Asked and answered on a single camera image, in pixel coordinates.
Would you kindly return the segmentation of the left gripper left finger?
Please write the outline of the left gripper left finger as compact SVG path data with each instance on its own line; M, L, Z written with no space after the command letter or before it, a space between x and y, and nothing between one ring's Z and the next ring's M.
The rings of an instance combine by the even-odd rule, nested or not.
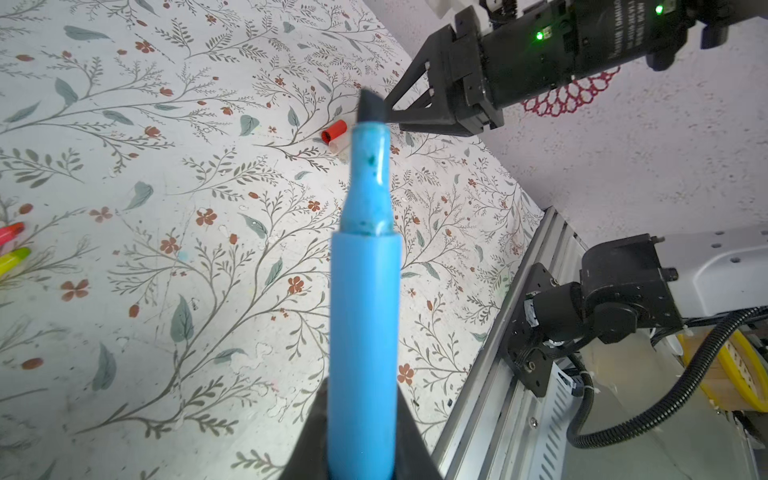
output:
M329 478L327 464L328 379L324 379L310 407L280 480Z

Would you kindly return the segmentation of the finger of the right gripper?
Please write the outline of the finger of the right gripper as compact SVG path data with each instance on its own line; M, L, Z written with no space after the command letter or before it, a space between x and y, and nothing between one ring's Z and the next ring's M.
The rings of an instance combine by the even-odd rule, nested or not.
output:
M399 110L398 125L402 131L458 137L480 133L480 124L473 119L462 124L450 111L433 112L429 95L421 95L408 108Z
M387 95L385 102L390 113L459 114L459 80L462 73L460 46L457 34L450 25L431 34ZM398 108L398 103L415 89L420 80L427 83L424 92L407 108Z

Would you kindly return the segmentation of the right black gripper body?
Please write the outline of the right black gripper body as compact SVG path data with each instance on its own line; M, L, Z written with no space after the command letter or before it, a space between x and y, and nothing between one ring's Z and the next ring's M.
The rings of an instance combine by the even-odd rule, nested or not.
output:
M540 1L482 34L473 8L457 13L452 79L457 123L469 134L503 125L504 108L640 57L668 69L701 22L701 46L727 39L729 1Z

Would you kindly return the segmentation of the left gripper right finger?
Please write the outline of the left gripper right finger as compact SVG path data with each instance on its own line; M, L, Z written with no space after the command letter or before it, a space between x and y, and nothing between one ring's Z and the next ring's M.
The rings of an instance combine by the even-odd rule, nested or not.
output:
M442 480L433 462L407 401L397 390L397 428L395 447L395 478L397 480Z

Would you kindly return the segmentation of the blue highlighter pen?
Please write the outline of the blue highlighter pen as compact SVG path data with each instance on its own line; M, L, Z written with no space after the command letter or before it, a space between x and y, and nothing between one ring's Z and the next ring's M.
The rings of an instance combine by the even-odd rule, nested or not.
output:
M362 90L349 189L331 238L327 461L333 479L395 469L402 240L390 193L389 109Z

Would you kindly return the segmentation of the yellow highlighter pen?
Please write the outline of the yellow highlighter pen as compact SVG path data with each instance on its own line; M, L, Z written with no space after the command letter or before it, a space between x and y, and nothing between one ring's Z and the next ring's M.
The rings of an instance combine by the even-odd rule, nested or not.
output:
M19 266L31 253L29 248L19 248L0 257L0 275L3 276Z

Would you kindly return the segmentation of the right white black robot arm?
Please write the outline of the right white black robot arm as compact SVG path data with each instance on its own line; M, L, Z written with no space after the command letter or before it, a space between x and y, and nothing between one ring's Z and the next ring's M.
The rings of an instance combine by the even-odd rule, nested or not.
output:
M668 69L702 26L702 49L724 44L732 25L765 16L763 1L437 2L454 9L430 35L387 96L402 130L473 136L504 123L505 107L644 58ZM406 109L398 101L420 79L427 90ZM758 307L756 275L767 250L741 229L713 244L695 236L647 234L599 244L576 281L559 286L534 268L525 297L508 316L503 361L537 396L558 359L593 340L616 343L644 328L680 330L685 321Z

